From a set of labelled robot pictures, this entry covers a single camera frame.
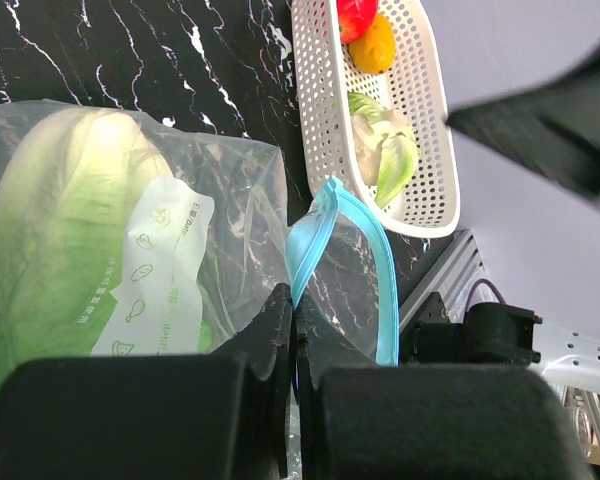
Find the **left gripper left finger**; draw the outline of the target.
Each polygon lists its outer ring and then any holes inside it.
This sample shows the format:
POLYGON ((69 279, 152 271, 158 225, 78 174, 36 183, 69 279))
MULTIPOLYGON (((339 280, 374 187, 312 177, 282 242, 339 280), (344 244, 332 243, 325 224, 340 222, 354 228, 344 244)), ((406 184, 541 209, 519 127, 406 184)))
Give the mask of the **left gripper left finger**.
POLYGON ((60 358, 0 388, 0 479, 281 479, 290 288, 208 354, 60 358))

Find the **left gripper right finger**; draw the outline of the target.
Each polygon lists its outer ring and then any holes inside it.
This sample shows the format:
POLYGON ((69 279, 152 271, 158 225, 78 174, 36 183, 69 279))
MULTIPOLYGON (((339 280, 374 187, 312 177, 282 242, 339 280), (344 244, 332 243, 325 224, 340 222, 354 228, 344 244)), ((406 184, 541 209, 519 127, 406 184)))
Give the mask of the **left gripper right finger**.
POLYGON ((380 367, 310 295, 294 314, 306 479, 589 479, 554 391, 512 366, 380 367))

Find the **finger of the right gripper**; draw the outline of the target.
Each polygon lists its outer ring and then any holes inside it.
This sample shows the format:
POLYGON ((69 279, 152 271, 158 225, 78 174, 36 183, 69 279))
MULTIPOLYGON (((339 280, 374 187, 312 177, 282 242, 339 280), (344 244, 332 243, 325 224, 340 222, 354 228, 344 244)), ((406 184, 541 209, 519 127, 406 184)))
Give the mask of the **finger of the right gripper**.
POLYGON ((600 200, 600 44, 556 79, 462 106, 445 124, 586 200, 600 200))

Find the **fake white cauliflower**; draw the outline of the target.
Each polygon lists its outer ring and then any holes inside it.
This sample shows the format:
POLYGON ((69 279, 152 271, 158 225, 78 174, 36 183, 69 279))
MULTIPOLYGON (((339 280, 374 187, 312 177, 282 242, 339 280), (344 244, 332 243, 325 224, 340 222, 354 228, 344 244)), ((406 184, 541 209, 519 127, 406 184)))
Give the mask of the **fake white cauliflower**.
POLYGON ((411 122, 362 93, 348 92, 347 100, 360 175, 376 189, 378 207, 386 208, 410 182, 420 160, 411 122))

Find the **fake orange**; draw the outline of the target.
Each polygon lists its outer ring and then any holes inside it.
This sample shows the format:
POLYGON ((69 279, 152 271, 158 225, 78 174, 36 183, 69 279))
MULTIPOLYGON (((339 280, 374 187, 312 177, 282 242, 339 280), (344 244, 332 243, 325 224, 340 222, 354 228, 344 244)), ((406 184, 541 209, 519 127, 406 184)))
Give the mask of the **fake orange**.
POLYGON ((380 75, 386 73, 396 56, 396 43, 389 20, 377 14, 369 29, 348 46, 353 65, 360 71, 380 75))

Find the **clear zip top bag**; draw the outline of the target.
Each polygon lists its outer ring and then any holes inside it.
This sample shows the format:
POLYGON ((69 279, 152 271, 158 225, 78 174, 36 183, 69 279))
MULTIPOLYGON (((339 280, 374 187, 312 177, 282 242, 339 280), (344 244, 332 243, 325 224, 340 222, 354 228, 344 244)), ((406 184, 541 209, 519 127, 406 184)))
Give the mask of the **clear zip top bag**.
POLYGON ((0 386, 54 357, 207 353, 279 284, 398 362, 386 234, 338 178, 287 221, 281 151, 143 112, 0 105, 0 386))

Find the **fake green lettuce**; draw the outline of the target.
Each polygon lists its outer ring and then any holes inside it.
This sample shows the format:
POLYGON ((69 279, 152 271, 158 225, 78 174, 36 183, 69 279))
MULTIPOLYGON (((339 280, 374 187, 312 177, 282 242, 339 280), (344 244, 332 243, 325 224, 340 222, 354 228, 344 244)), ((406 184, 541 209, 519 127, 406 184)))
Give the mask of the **fake green lettuce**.
POLYGON ((0 387, 36 359, 209 350, 197 275, 213 211, 129 114, 38 122, 0 181, 0 387))

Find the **fake red apple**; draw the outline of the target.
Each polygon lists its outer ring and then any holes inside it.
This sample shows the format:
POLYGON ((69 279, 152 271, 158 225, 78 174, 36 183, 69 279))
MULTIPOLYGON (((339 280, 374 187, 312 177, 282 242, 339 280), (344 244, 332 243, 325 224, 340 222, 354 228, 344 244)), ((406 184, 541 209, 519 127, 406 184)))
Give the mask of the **fake red apple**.
POLYGON ((370 28, 378 0, 337 0, 338 26, 342 44, 350 44, 370 28))

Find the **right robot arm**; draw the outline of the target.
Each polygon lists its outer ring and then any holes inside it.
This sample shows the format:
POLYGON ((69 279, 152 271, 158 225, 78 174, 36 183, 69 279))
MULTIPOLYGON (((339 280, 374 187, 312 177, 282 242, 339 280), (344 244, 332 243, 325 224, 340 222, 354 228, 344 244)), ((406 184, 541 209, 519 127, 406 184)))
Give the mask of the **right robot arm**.
MULTIPOLYGON (((557 78, 453 110, 451 129, 600 209, 600 43, 557 78)), ((555 385, 600 393, 600 342, 562 333, 498 296, 467 301, 457 323, 415 314, 402 363, 531 367, 555 385)))

